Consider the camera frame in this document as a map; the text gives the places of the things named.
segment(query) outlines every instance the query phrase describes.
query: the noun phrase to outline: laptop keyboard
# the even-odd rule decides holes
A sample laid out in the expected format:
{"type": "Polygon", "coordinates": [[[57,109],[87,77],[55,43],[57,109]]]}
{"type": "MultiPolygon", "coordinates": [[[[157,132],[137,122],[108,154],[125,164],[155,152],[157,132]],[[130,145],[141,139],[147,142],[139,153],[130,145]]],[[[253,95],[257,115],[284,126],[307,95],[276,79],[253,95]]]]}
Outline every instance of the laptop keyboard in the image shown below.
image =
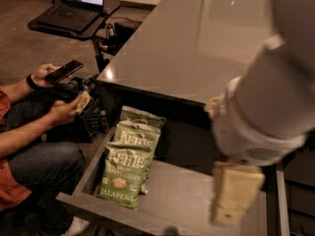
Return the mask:
{"type": "Polygon", "coordinates": [[[80,22],[90,22],[91,20],[94,19],[97,13],[83,8],[75,8],[61,4],[53,11],[51,11],[51,15],[56,15],[68,19],[74,19],[80,22]]]}

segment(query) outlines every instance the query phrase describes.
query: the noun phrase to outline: orange shirt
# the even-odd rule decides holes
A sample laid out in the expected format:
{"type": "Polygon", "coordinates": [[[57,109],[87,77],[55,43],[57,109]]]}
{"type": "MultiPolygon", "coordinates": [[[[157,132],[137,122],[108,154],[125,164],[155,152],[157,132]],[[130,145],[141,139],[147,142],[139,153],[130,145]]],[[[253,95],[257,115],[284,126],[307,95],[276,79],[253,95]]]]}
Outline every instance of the orange shirt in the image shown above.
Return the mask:
{"type": "MultiPolygon", "coordinates": [[[[4,123],[4,115],[10,109],[10,100],[0,88],[0,125],[4,123]]],[[[6,158],[0,159],[0,211],[14,207],[26,199],[32,191],[20,185],[12,176],[6,158]]]]}

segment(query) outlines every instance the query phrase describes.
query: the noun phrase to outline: snack bag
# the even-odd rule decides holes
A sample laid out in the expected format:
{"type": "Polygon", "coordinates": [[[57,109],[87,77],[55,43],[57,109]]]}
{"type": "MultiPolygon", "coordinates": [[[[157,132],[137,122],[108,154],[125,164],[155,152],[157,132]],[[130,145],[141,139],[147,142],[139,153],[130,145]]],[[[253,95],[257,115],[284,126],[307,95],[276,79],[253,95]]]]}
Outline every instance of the snack bag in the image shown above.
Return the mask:
{"type": "Polygon", "coordinates": [[[97,196],[136,209],[150,160],[150,150],[145,146],[107,143],[105,152],[108,155],[97,196]]]}
{"type": "Polygon", "coordinates": [[[123,106],[120,113],[119,121],[132,121],[136,123],[146,124],[161,129],[166,118],[158,117],[146,111],[142,111],[130,106],[123,106]]]}
{"type": "Polygon", "coordinates": [[[155,156],[155,151],[158,144],[160,135],[160,129],[139,124],[132,121],[121,121],[117,124],[116,132],[113,140],[122,144],[128,145],[141,145],[150,148],[150,156],[148,167],[146,168],[146,175],[144,178],[144,184],[141,188],[141,194],[146,194],[148,191],[145,186],[146,179],[149,176],[152,160],[155,156]]]}

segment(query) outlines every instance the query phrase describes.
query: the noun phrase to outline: person's arm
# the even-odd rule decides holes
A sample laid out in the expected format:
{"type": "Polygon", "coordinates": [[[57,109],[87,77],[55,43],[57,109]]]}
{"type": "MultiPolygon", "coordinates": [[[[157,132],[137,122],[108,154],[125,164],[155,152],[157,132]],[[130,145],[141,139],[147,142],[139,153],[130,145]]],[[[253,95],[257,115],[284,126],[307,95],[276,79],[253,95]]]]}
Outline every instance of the person's arm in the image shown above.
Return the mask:
{"type": "Polygon", "coordinates": [[[79,96],[70,103],[57,100],[43,117],[0,134],[0,159],[29,145],[49,129],[73,122],[79,100],[79,96]]]}
{"type": "MultiPolygon", "coordinates": [[[[31,75],[31,80],[38,87],[52,87],[52,84],[48,83],[44,78],[56,69],[58,69],[58,67],[52,64],[41,65],[39,69],[31,75]]],[[[18,102],[33,92],[33,88],[30,87],[26,78],[15,84],[2,86],[1,90],[9,96],[11,103],[18,102]]]]}

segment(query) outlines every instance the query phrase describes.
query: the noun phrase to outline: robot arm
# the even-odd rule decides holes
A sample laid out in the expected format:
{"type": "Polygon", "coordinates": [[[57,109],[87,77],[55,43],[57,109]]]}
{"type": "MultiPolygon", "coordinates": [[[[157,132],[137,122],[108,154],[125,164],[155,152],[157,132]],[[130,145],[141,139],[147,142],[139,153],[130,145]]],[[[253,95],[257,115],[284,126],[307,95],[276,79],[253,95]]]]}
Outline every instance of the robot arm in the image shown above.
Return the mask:
{"type": "Polygon", "coordinates": [[[215,217],[223,223],[251,206],[264,180],[260,166],[301,147],[315,126],[315,0],[271,2],[278,35],[206,106],[218,147],[233,160],[219,167],[215,217]]]}

